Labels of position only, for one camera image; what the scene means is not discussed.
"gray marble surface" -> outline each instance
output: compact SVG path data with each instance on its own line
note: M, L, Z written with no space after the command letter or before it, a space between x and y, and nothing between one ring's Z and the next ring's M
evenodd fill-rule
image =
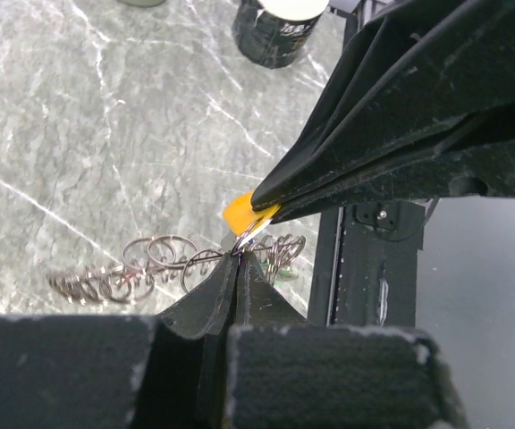
M119 259L141 235L217 247L221 212L254 189L298 137L341 51L326 14L301 59L271 71L245 59L237 3L0 0L0 313L151 313L177 282L136 306L81 306L50 270ZM300 279L280 291L306 311L317 218Z

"metal key ring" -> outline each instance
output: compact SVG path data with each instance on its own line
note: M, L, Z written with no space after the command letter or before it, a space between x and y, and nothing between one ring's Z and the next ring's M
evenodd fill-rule
M122 259L122 264L124 265L124 267L128 270L128 271L131 271L131 272L134 272L134 273L146 273L146 269L148 268L148 262L147 262L147 266L144 267L144 266L140 266L140 265L135 265L133 264L131 261L129 261L127 259L127 253L128 251L130 250L130 248L132 246L135 246L139 243L144 243L144 242L147 242L149 241L150 244L148 245L147 247L147 252L148 250L150 249L150 245L155 242L155 240L160 240L161 237L158 237L158 238L155 238L155 237L140 237L139 239L135 239L133 241L131 241L130 243L128 243L126 246L124 246L124 249L122 250L122 255L121 255L121 259ZM171 253L172 253L172 261L174 262L176 260L176 250L174 249L174 247L165 242L165 241L161 241L161 244L163 244L166 248L170 249ZM148 252L148 257L152 260L152 262L154 264L157 265L156 263L156 260L154 260L152 258L152 256L150 255L150 252Z
M291 241L292 238L293 237L288 234L282 237L282 240L280 241L280 247L285 248L284 252L282 253L284 258L280 259L280 267L291 264L305 248L305 240L303 238L298 237L297 239Z
M176 240L176 241L179 241L180 243L184 243L184 244L190 246L191 248L194 249L194 253L199 252L198 246L196 246L192 241L190 241L184 237L181 237L179 235L163 235L160 237L156 237L155 239L152 239L152 241L150 241L150 243L147 246L148 257L150 258L150 260L152 261L153 264L155 264L158 267L163 268L165 270L177 270L177 269L181 269L184 267L184 263L176 262L176 250L174 249L174 246L168 242L168 241L172 241L172 240ZM165 246L170 247L173 250L173 258L172 258L171 263L166 263L162 259L156 259L152 255L152 247L158 243L164 244Z
M186 264L184 265L184 267L182 268L182 273L180 274L180 285L182 286L182 290L184 291L184 293L189 293L190 291L188 290L188 288L186 288L186 271L188 270L188 267L190 265L194 265L193 263L195 262L195 258L196 257L199 257L205 253L213 253L216 255L216 260L217 259L220 259L224 254L221 253L221 252L218 252L217 250L213 250L211 248L205 248L204 250L200 250L198 252L196 252L194 255L192 255L190 257L190 259L188 261L186 261Z
M113 302L116 302L118 304L129 304L130 300L129 300L129 296L132 294L132 284L130 282L124 282L123 279L127 279L128 277L125 276L124 274L116 274L116 275L113 275L111 276L108 280L107 280L107 288L104 289L104 291L107 291L107 293L109 294L108 295L108 299L113 301ZM126 285L126 291L124 292L124 294L121 296L121 297L116 297L114 294L117 293L113 290L113 286L115 286L116 289L118 290L121 290L124 286Z
M248 228L246 228L246 231L244 231L240 237L238 237L238 240L236 241L236 244L233 245L232 248L232 255L235 255L240 250L241 243L252 233L252 230L254 227L261 221L262 219L257 219L254 222L252 222Z
M137 289L139 289L141 283L144 282L144 285L147 289L142 292L142 294L137 295ZM119 279L116 283L119 288L124 284L129 288L130 293L121 298L126 304L136 304L137 302L147 298L155 288L155 279L153 274L138 274L135 277L124 277Z

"gray surface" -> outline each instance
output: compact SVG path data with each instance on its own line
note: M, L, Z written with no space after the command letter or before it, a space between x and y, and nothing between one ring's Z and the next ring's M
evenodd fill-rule
M473 429L515 428L515 200L443 200L418 260L417 325L439 342Z
M334 67L344 20L326 15L303 57L270 71L232 41L237 3L0 0L0 313L160 311L177 282L136 307L77 306L51 269L103 264L141 235L218 247L221 212L254 189L298 137ZM300 280L306 310L317 218Z

